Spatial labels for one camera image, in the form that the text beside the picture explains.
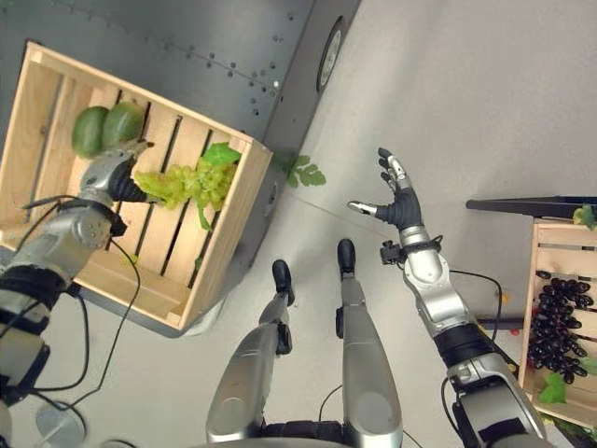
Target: black cable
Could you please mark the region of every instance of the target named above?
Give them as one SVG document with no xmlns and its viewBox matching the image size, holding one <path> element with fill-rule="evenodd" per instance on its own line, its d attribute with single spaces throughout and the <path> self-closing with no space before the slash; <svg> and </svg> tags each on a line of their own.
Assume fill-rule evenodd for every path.
<svg viewBox="0 0 597 448">
<path fill-rule="evenodd" d="M 25 244 L 25 241 L 27 241 L 27 238 L 29 238 L 31 236 L 31 234 L 35 231 L 35 229 L 37 229 L 39 224 L 41 224 L 44 219 L 46 219 L 54 210 L 56 210 L 59 205 L 60 205 L 60 201 L 56 200 L 56 203 L 54 205 L 52 205 L 48 210 L 46 210 L 46 212 L 41 217 L 39 217 L 37 219 L 37 221 L 34 223 L 34 225 L 31 226 L 29 228 L 29 230 L 22 236 L 21 240 L 19 241 L 19 244 L 17 245 L 17 249 L 15 250 L 15 252 L 19 252 L 21 250 L 22 245 Z"/>
<path fill-rule="evenodd" d="M 332 389 L 332 391 L 331 391 L 329 394 L 327 394 L 327 396 L 326 396 L 326 397 L 324 398 L 324 400 L 322 401 L 322 403 L 321 403 L 321 406 L 319 407 L 319 418 L 317 419 L 317 422 L 318 422 L 318 423 L 321 423 L 321 417 L 322 417 L 322 414 L 324 413 L 324 406 L 326 406 L 326 403 L 327 403 L 327 401 L 329 400 L 329 398 L 330 398 L 332 395 L 334 395 L 334 394 L 335 394 L 336 392 L 338 392 L 340 389 L 342 389 L 342 385 L 339 385 L 339 386 L 337 386 L 337 387 L 334 387 L 334 388 Z"/>
<path fill-rule="evenodd" d="M 61 204 L 60 199 L 78 199 L 78 197 L 73 196 L 72 194 L 59 194 L 58 196 L 52 196 L 49 198 L 40 199 L 38 201 L 33 201 L 32 203 L 28 203 L 27 205 L 25 205 L 23 207 L 24 210 L 31 210 L 32 208 L 36 208 L 41 205 L 46 205 L 48 203 L 54 203 L 54 205 L 52 205 L 41 217 L 39 217 L 37 219 L 37 221 L 34 223 L 34 225 L 31 226 L 29 228 L 29 230 L 22 236 L 21 240 L 19 241 L 19 244 L 17 245 L 17 249 L 15 250 L 15 253 L 19 252 L 21 250 L 22 245 L 25 244 L 25 241 L 27 241 L 27 238 L 29 238 L 31 236 L 31 234 L 34 232 L 34 230 L 37 229 L 39 224 L 41 224 L 41 222 L 44 219 L 46 219 L 50 213 L 52 213 L 54 210 L 56 210 L 56 208 L 58 208 L 60 206 L 60 204 Z"/>
<path fill-rule="evenodd" d="M 112 238 L 110 238 L 110 243 L 115 245 L 117 247 L 117 249 L 122 252 L 122 255 L 124 255 L 126 257 L 126 259 L 129 261 L 129 263 L 131 264 L 133 270 L 134 270 L 134 274 L 136 276 L 136 280 L 137 280 L 137 286 L 135 288 L 134 294 L 132 295 L 132 299 L 129 302 L 129 306 L 127 307 L 127 309 L 125 310 L 124 314 L 122 315 L 122 318 L 120 319 L 120 324 L 118 325 L 118 328 L 116 330 L 116 334 L 114 336 L 114 341 L 112 342 L 112 347 L 110 348 L 110 353 L 108 355 L 108 358 L 105 362 L 104 365 L 104 371 L 102 373 L 102 378 L 100 379 L 99 384 L 92 390 L 90 390 L 89 392 L 87 392 L 86 394 L 82 395 L 81 397 L 79 397 L 78 399 L 76 399 L 72 404 L 69 404 L 67 406 L 61 406 L 60 404 L 58 404 L 57 402 L 55 402 L 53 399 L 45 396 L 44 394 L 42 394 L 41 392 L 38 392 L 36 390 L 32 390 L 30 393 L 31 395 L 38 397 L 42 400 L 44 400 L 46 403 L 48 403 L 49 405 L 51 405 L 52 407 L 58 409 L 59 411 L 68 411 L 71 408 L 74 408 L 78 403 L 80 403 L 81 401 L 83 401 L 84 399 L 86 399 L 87 397 L 95 394 L 96 392 L 98 392 L 102 386 L 104 385 L 104 380 L 105 380 L 105 376 L 108 373 L 108 368 L 110 367 L 110 362 L 112 361 L 112 356 L 114 355 L 114 350 L 116 348 L 116 344 L 118 342 L 118 336 L 120 335 L 120 331 L 122 330 L 122 326 L 124 325 L 124 321 L 126 320 L 127 316 L 129 315 L 129 312 L 134 304 L 134 301 L 136 300 L 137 296 L 139 295 L 139 289 L 141 288 L 141 276 L 139 275 L 139 271 L 137 270 L 137 267 L 135 266 L 134 262 L 131 259 L 131 256 L 129 256 L 129 254 L 127 254 L 126 250 L 124 250 L 116 241 L 114 241 Z"/>
<path fill-rule="evenodd" d="M 415 445 L 417 445 L 419 448 L 423 448 L 423 447 L 422 447 L 422 445 L 421 445 L 420 443 L 418 443 L 418 442 L 417 442 L 417 440 L 416 440 L 414 437 L 412 437 L 412 436 L 411 436 L 411 435 L 410 435 L 410 434 L 407 432 L 407 430 L 406 430 L 406 429 L 402 428 L 402 432 L 404 432 L 404 433 L 405 433 L 407 436 L 409 436 L 409 439 L 411 439 L 411 440 L 414 442 L 414 444 L 415 444 Z"/>
<path fill-rule="evenodd" d="M 452 429 L 454 430 L 454 432 L 456 433 L 456 435 L 460 438 L 460 440 L 463 438 L 460 435 L 460 431 L 458 430 L 458 427 L 456 426 L 456 424 L 454 423 L 454 421 L 451 418 L 450 415 L 450 411 L 448 411 L 448 405 L 446 404 L 446 384 L 448 383 L 448 378 L 444 378 L 444 381 L 441 382 L 441 405 L 444 408 L 444 413 L 446 413 L 446 417 L 448 418 L 448 421 L 450 422 L 450 425 L 452 427 Z"/>
<path fill-rule="evenodd" d="M 10 319 L 7 323 L 7 325 L 2 329 L 2 332 L 0 332 L 0 339 L 4 338 L 4 336 L 8 333 L 8 331 L 10 329 L 12 329 L 15 324 L 17 322 L 19 322 L 19 320 L 26 315 L 27 313 L 29 313 L 31 310 L 33 310 L 37 305 L 41 304 L 41 301 L 39 301 L 38 299 L 33 299 L 34 302 L 31 303 L 29 306 L 23 308 L 22 310 L 19 311 L 19 313 L 17 315 L 14 315 L 12 317 L 12 319 Z"/>
<path fill-rule="evenodd" d="M 81 313 L 83 314 L 83 327 L 85 329 L 85 361 L 83 364 L 83 371 L 81 372 L 78 379 L 70 385 L 63 385 L 60 387 L 34 387 L 31 389 L 31 391 L 58 392 L 61 390 L 73 389 L 73 388 L 77 387 L 78 385 L 80 385 L 83 382 L 83 380 L 85 379 L 85 377 L 87 376 L 87 370 L 90 365 L 90 321 L 89 321 L 89 316 L 87 313 L 87 305 L 85 304 L 85 301 L 78 294 L 75 295 L 75 298 L 78 299 L 79 304 L 81 306 Z"/>
<path fill-rule="evenodd" d="M 469 271 L 460 271 L 457 269 L 450 269 L 451 273 L 460 273 L 463 275 L 472 275 L 473 277 L 484 278 L 485 280 L 489 280 L 493 282 L 497 287 L 497 311 L 495 313 L 495 324 L 493 326 L 493 333 L 492 333 L 492 343 L 495 343 L 495 338 L 497 337 L 497 331 L 500 327 L 500 321 L 502 320 L 502 305 L 503 305 L 503 293 L 502 293 L 502 286 L 500 282 L 495 280 L 494 278 L 490 277 L 489 275 L 483 275 L 482 273 L 470 273 Z"/>
</svg>

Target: black stand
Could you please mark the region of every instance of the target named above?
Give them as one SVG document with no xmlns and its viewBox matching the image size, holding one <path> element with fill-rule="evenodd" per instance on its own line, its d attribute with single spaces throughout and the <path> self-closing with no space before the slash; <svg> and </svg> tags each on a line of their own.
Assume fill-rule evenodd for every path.
<svg viewBox="0 0 597 448">
<path fill-rule="evenodd" d="M 583 204 L 590 204 L 597 214 L 597 197 L 594 196 L 551 196 L 547 198 L 469 200 L 469 210 L 518 213 L 530 217 L 563 217 L 572 219 L 575 210 Z"/>
</svg>

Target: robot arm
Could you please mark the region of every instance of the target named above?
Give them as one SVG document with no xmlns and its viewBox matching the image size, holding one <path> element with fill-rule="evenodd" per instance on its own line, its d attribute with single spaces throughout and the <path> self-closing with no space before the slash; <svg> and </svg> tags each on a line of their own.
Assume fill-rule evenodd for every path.
<svg viewBox="0 0 597 448">
<path fill-rule="evenodd" d="M 406 171 L 388 150 L 380 148 L 379 155 L 385 169 L 382 179 L 395 201 L 386 206 L 361 202 L 348 206 L 398 228 L 404 280 L 448 369 L 458 397 L 454 414 L 465 446 L 510 446 L 509 440 L 522 436 L 535 439 L 530 443 L 542 443 L 546 433 L 533 406 L 451 285 L 450 268 L 439 254 L 438 241 L 425 230 Z M 537 446 L 550 446 L 544 443 Z"/>
<path fill-rule="evenodd" d="M 130 177 L 149 146 L 132 141 L 95 159 L 77 199 L 62 203 L 0 275 L 0 447 L 9 440 L 6 407 L 27 396 L 48 360 L 49 347 L 40 334 L 60 294 L 95 250 L 126 230 L 111 209 L 114 201 L 148 200 Z"/>
</svg>

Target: green mango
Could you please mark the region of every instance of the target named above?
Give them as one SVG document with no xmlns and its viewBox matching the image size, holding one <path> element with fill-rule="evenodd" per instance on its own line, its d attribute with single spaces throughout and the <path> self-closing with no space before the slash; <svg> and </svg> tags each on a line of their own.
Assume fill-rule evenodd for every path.
<svg viewBox="0 0 597 448">
<path fill-rule="evenodd" d="M 104 147 L 139 138 L 143 131 L 145 111 L 139 105 L 123 101 L 112 107 L 105 117 L 102 132 Z"/>
<path fill-rule="evenodd" d="M 92 159 L 104 151 L 102 132 L 108 109 L 100 105 L 88 107 L 75 121 L 71 146 L 84 159 Z"/>
</svg>

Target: wooden crate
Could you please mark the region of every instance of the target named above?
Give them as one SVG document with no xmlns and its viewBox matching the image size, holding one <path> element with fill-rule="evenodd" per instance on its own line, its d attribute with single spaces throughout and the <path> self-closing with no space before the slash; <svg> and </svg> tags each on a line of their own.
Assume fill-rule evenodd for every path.
<svg viewBox="0 0 597 448">
<path fill-rule="evenodd" d="M 138 257 L 141 274 L 141 292 L 133 308 L 182 329 L 214 304 L 268 168 L 271 153 L 248 135 L 30 43 L 0 169 L 0 242 L 14 249 L 39 216 L 38 210 L 29 214 L 21 209 L 31 200 L 78 194 L 88 162 L 71 149 L 76 116 L 87 106 L 111 107 L 122 100 L 146 109 L 144 138 L 155 143 L 139 158 L 135 170 L 194 165 L 217 142 L 228 142 L 242 153 L 222 211 L 205 210 L 214 225 L 212 233 L 201 229 L 194 202 L 174 211 L 144 203 L 115 205 L 129 226 L 117 241 Z M 131 266 L 115 247 L 96 252 L 76 281 L 124 305 L 135 289 Z"/>
<path fill-rule="evenodd" d="M 533 246 L 529 289 L 524 317 L 521 370 L 519 383 L 529 399 L 542 413 L 547 413 L 584 427 L 597 426 L 597 377 L 576 376 L 566 387 L 566 403 L 541 403 L 539 394 L 546 386 L 548 369 L 536 371 L 527 366 L 528 342 L 534 303 L 539 292 L 549 280 L 542 280 L 535 271 L 547 271 L 559 278 L 589 277 L 592 281 L 587 293 L 597 301 L 597 231 L 566 222 L 537 220 L 533 228 Z M 582 322 L 581 329 L 572 330 L 579 335 L 579 344 L 590 357 L 597 357 L 597 307 L 588 311 L 575 310 L 573 316 Z"/>
</svg>

